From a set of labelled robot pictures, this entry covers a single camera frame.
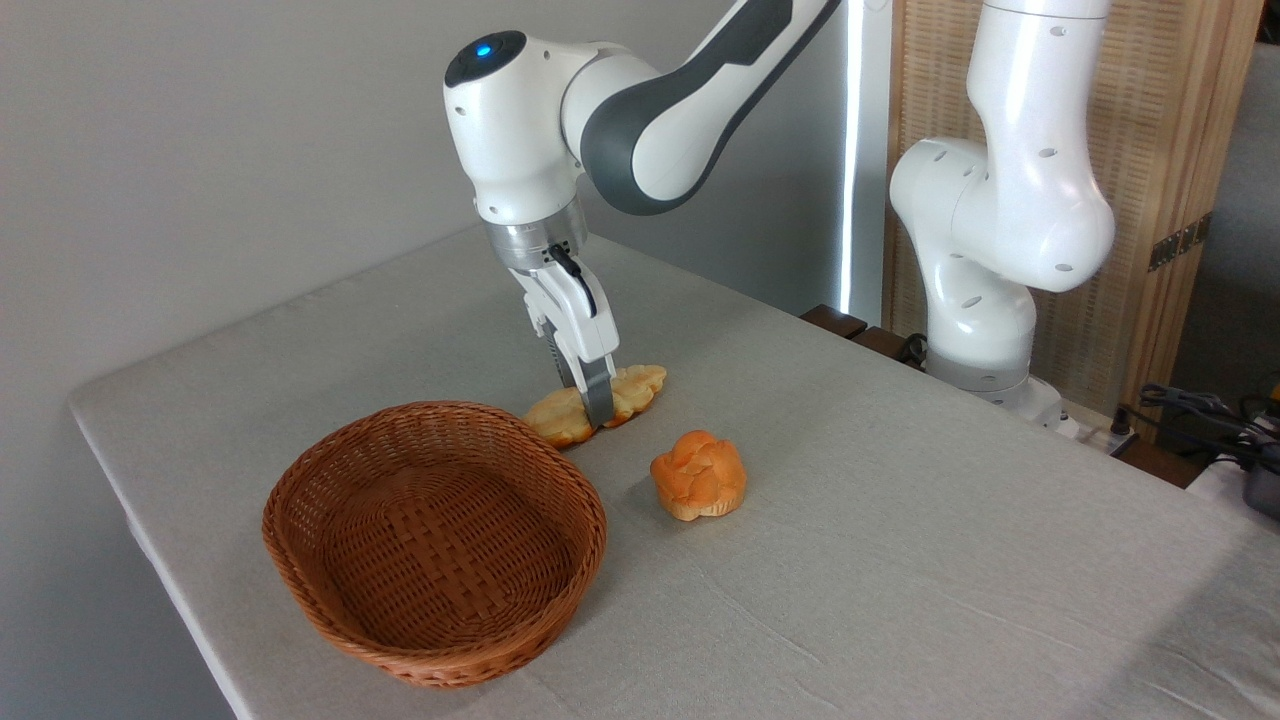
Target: wicker basket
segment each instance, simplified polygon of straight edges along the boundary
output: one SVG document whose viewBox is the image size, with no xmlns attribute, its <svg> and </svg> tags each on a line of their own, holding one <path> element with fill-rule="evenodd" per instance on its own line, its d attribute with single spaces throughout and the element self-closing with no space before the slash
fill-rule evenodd
<svg viewBox="0 0 1280 720">
<path fill-rule="evenodd" d="M 517 418 L 470 402 L 342 428 L 298 457 L 262 512 L 271 559 L 320 634 L 436 688 L 547 650 L 600 566 L 604 529 L 577 468 Z"/>
</svg>

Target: robotic arm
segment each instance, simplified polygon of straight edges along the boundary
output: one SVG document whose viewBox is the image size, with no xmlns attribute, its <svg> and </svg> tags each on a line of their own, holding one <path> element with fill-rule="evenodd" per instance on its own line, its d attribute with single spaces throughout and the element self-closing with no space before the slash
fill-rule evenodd
<svg viewBox="0 0 1280 720">
<path fill-rule="evenodd" d="M 609 42 L 499 32 L 444 78 L 449 127 L 499 260 L 525 288 L 566 387 L 613 416 L 617 328 L 595 275 L 576 179 L 613 206 L 664 213 L 698 192 L 728 137 L 838 5 L 737 0 L 675 72 Z M 1115 223 L 1089 165 L 1084 117 L 1110 0 L 986 0 L 969 96 L 989 147 L 915 145 L 890 187 L 925 275 L 928 372 L 1057 427 L 1061 398 L 1030 378 L 1036 306 L 1106 259 Z"/>
<path fill-rule="evenodd" d="M 1115 219 L 1089 164 L 1085 110 L 1111 0 L 986 0 L 968 90 L 988 146 L 929 138 L 890 197 L 928 299 L 927 369 L 1056 429 L 1061 397 L 1029 375 L 1036 305 L 1111 251 Z"/>
<path fill-rule="evenodd" d="M 575 260 L 588 236 L 577 176 L 585 169 L 626 213 L 680 206 L 837 5 L 737 0 L 667 74 L 620 45 L 513 31 L 481 37 L 449 63 L 444 101 L 476 211 L 593 425 L 613 418 L 618 334 L 599 281 Z"/>
</svg>

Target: basket rim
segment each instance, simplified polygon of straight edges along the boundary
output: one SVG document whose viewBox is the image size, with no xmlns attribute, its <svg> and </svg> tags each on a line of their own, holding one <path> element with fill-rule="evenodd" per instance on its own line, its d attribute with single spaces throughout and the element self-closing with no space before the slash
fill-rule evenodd
<svg viewBox="0 0 1280 720">
<path fill-rule="evenodd" d="M 312 464 L 324 461 L 333 452 L 339 450 L 337 443 L 338 436 L 355 434 L 358 437 L 360 433 L 366 433 L 371 425 L 388 416 L 412 414 L 436 407 L 449 407 L 488 415 L 498 421 L 513 427 L 520 436 L 520 441 L 526 442 L 529 446 L 538 450 L 540 455 L 562 471 L 562 477 L 567 482 L 571 482 L 577 488 L 585 491 L 588 498 L 590 500 L 588 505 L 590 506 L 593 515 L 591 520 L 595 520 L 595 530 L 590 533 L 585 557 L 573 569 L 568 583 L 545 606 L 539 609 L 538 612 L 532 614 L 530 618 L 512 625 L 502 634 L 492 635 L 479 642 L 458 644 L 444 650 L 398 647 L 378 642 L 362 633 L 357 633 L 353 628 L 347 626 L 346 623 L 340 623 L 321 610 L 324 607 L 323 603 L 316 600 L 315 594 L 311 592 L 311 584 L 298 571 L 298 564 L 296 561 L 293 548 L 289 547 L 289 544 L 283 539 L 284 516 L 279 510 L 292 491 L 296 489 L 301 482 L 303 482 L 305 474 L 302 470 Z M 324 635 L 330 643 L 352 655 L 357 655 L 378 664 L 399 664 L 404 661 L 430 662 L 434 670 L 448 671 L 465 670 L 468 666 L 484 662 L 495 656 L 506 655 L 511 651 L 511 646 L 515 641 L 521 638 L 541 637 L 548 632 L 554 630 L 556 626 L 563 625 L 563 623 L 576 612 L 579 602 L 590 587 L 595 574 L 599 571 L 599 566 L 604 559 L 605 521 L 607 519 L 603 502 L 590 480 L 582 475 L 582 471 L 579 470 L 576 465 L 570 462 L 558 450 L 552 447 L 549 442 L 534 432 L 534 429 L 530 428 L 524 420 L 516 418 L 506 410 L 502 410 L 500 407 L 480 402 L 425 400 L 384 407 L 383 410 L 348 423 L 333 430 L 300 455 L 298 459 L 294 460 L 293 464 L 291 464 L 284 471 L 268 496 L 266 505 L 262 510 L 262 538 L 276 570 L 283 577 L 285 585 L 294 596 L 294 600 L 302 607 L 303 614 L 316 630 L 320 632 L 320 634 Z"/>
</svg>

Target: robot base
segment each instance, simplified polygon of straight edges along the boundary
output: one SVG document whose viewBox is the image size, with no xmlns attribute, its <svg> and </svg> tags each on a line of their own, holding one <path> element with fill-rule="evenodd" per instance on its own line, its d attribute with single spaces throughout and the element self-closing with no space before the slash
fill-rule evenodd
<svg viewBox="0 0 1280 720">
<path fill-rule="evenodd" d="M 1011 388 L 973 395 L 1069 438 L 1079 433 L 1080 425 L 1066 415 L 1062 396 L 1039 378 L 1028 375 Z"/>
</svg>

